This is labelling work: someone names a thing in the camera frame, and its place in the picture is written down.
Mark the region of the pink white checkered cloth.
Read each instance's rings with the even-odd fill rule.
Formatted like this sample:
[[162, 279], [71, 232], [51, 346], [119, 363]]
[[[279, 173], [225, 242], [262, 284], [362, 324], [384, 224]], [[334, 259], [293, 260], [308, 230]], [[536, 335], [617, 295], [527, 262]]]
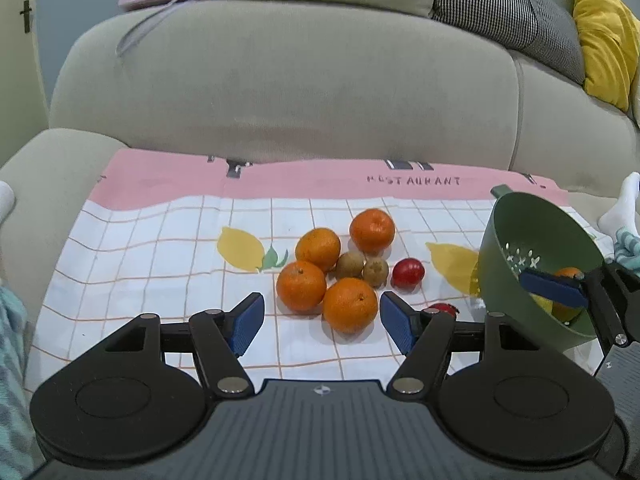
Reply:
[[242, 356], [255, 384], [267, 378], [388, 382], [402, 356], [380, 322], [357, 336], [318, 315], [289, 311], [277, 295], [280, 270], [298, 240], [332, 230], [352, 249], [352, 219], [387, 212], [396, 234], [388, 263], [416, 258], [421, 284], [405, 294], [417, 309], [446, 301], [465, 321], [483, 303], [468, 278], [499, 184], [561, 207], [553, 181], [528, 174], [423, 162], [307, 160], [231, 166], [216, 158], [140, 150], [118, 152], [76, 208], [44, 295], [25, 389], [47, 378], [142, 313], [183, 322], [208, 308], [229, 310], [251, 292], [265, 321]]

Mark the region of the orange tangerine front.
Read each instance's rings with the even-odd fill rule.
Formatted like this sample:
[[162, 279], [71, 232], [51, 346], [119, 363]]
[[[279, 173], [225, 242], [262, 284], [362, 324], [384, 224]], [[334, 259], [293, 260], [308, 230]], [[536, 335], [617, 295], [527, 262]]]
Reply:
[[365, 281], [342, 278], [326, 290], [322, 314], [334, 330], [356, 334], [367, 328], [378, 315], [378, 296]]

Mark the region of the small red tomato front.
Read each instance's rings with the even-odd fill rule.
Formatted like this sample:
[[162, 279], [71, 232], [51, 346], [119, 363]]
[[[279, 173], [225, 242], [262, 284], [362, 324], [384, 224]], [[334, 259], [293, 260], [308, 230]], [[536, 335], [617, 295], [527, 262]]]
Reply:
[[436, 302], [436, 304], [431, 304], [426, 308], [428, 313], [435, 314], [436, 312], [446, 312], [450, 314], [453, 318], [456, 318], [459, 314], [459, 310], [453, 306], [452, 304], [447, 304], [446, 302]]

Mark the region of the orange tangerine back left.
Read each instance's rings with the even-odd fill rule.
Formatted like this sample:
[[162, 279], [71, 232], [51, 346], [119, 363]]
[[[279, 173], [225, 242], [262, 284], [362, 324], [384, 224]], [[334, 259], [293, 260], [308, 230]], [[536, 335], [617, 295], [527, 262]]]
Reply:
[[326, 293], [326, 277], [318, 266], [308, 261], [289, 263], [277, 278], [277, 295], [282, 304], [296, 313], [318, 307]]

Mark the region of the yellow cushion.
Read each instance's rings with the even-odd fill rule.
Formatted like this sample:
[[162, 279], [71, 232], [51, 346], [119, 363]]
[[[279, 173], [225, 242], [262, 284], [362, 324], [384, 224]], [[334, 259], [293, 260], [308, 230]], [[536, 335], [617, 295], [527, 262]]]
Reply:
[[622, 0], [574, 0], [584, 89], [626, 112], [639, 64], [639, 20]]

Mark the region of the black white houndstooth cushion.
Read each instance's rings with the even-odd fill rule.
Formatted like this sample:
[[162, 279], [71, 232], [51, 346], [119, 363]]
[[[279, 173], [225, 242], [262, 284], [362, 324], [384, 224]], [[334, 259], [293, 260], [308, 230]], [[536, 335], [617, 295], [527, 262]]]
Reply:
[[521, 52], [575, 84], [585, 80], [575, 22], [553, 0], [434, 0], [432, 18]]

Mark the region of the red cherry tomato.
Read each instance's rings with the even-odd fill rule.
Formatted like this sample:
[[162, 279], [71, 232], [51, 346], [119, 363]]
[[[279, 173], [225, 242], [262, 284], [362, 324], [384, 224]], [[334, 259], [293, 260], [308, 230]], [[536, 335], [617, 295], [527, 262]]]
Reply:
[[392, 285], [399, 289], [415, 289], [422, 283], [424, 276], [425, 269], [420, 260], [405, 258], [394, 265]]

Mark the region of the brown longan lower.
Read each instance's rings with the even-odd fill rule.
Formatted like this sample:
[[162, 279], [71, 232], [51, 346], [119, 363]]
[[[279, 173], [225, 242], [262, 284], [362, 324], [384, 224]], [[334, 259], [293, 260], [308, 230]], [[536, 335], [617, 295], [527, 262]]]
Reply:
[[379, 288], [386, 284], [388, 277], [388, 264], [383, 258], [370, 258], [364, 264], [361, 278], [372, 288]]

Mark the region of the white sock foot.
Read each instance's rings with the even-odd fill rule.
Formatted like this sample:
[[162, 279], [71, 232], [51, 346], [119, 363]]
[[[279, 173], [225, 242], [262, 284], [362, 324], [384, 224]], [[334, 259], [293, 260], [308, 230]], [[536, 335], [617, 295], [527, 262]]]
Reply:
[[638, 236], [636, 227], [636, 203], [639, 197], [640, 174], [632, 172], [620, 186], [620, 196], [616, 203], [597, 222], [600, 232], [616, 240], [618, 231]]
[[15, 194], [12, 188], [4, 181], [0, 182], [0, 224], [11, 213], [15, 205]]

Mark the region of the green colander bowl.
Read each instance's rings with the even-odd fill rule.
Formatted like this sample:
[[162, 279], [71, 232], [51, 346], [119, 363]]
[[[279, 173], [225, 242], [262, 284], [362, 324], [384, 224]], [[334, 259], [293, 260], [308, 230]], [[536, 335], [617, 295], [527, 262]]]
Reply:
[[579, 310], [568, 325], [546, 312], [518, 281], [528, 268], [550, 274], [563, 268], [591, 271], [603, 256], [589, 234], [543, 198], [491, 189], [496, 202], [480, 244], [477, 275], [486, 310], [510, 316], [534, 341], [561, 352], [596, 339], [590, 317]]

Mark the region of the orange tangerine right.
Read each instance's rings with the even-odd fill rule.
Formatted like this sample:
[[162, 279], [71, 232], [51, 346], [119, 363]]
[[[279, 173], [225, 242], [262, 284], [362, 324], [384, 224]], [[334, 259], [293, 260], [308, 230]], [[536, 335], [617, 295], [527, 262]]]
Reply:
[[367, 209], [357, 214], [349, 226], [349, 235], [355, 246], [365, 254], [384, 252], [393, 244], [395, 223], [381, 209]]

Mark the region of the beige sofa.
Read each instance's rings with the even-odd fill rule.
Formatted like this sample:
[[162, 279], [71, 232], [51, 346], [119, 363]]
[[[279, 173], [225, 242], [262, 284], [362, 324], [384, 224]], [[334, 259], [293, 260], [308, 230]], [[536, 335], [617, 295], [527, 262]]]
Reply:
[[555, 180], [588, 219], [639, 167], [627, 114], [428, 18], [206, 0], [118, 53], [142, 18], [110, 18], [74, 43], [47, 128], [2, 166], [17, 203], [1, 229], [1, 275], [31, 320], [80, 207], [121, 148], [509, 169]]

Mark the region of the teal striped trouser leg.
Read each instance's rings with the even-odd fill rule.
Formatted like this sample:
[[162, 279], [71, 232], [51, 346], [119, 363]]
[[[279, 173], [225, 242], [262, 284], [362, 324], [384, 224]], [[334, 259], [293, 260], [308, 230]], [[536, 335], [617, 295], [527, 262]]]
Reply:
[[640, 237], [620, 228], [615, 234], [614, 259], [621, 266], [640, 276]]
[[35, 469], [35, 434], [23, 389], [27, 312], [5, 284], [1, 284], [0, 315], [1, 478], [24, 479]]

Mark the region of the left teal striped trouser leg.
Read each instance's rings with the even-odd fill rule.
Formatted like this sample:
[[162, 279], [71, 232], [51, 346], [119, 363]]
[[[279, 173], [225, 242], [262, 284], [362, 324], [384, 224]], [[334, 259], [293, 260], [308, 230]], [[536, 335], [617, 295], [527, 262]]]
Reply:
[[27, 312], [5, 284], [1, 284], [0, 315], [1, 478], [24, 479], [35, 469], [35, 434], [23, 389]]

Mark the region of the orange tangerine back middle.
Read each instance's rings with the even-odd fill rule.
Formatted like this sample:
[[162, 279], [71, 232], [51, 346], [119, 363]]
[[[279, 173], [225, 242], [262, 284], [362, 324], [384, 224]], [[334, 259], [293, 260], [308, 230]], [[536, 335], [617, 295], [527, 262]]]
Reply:
[[295, 247], [298, 261], [307, 261], [329, 273], [341, 255], [341, 241], [330, 229], [315, 228], [303, 235]]

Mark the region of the orange tangerine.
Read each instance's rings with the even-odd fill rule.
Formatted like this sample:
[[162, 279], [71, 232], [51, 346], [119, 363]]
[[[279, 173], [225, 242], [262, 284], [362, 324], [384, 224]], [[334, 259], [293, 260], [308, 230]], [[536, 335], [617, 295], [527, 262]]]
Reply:
[[367, 328], [378, 315], [378, 296], [365, 281], [342, 278], [326, 290], [322, 314], [334, 330], [356, 334]]
[[357, 214], [349, 226], [349, 235], [355, 246], [365, 254], [384, 252], [393, 244], [395, 223], [381, 209], [367, 209]]
[[315, 228], [303, 235], [295, 247], [298, 261], [307, 261], [329, 273], [341, 255], [341, 241], [330, 229]]
[[277, 295], [282, 304], [296, 313], [318, 307], [326, 293], [326, 277], [318, 266], [308, 261], [289, 263], [277, 278]]

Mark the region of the brown longan upper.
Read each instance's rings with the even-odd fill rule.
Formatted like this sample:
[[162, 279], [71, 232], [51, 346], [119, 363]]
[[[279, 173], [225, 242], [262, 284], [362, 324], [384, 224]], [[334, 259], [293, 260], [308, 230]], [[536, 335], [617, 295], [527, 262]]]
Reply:
[[359, 278], [366, 260], [360, 252], [345, 252], [338, 258], [333, 270], [334, 278]]

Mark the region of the brown longan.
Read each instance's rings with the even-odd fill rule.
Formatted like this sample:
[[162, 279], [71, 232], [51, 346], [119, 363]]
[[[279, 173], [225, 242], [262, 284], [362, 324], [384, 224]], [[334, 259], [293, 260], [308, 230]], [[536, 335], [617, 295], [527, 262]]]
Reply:
[[388, 264], [383, 258], [370, 258], [364, 264], [361, 278], [372, 288], [379, 288], [386, 284], [388, 277]]
[[359, 278], [366, 260], [360, 252], [345, 252], [338, 258], [333, 270], [334, 278]]

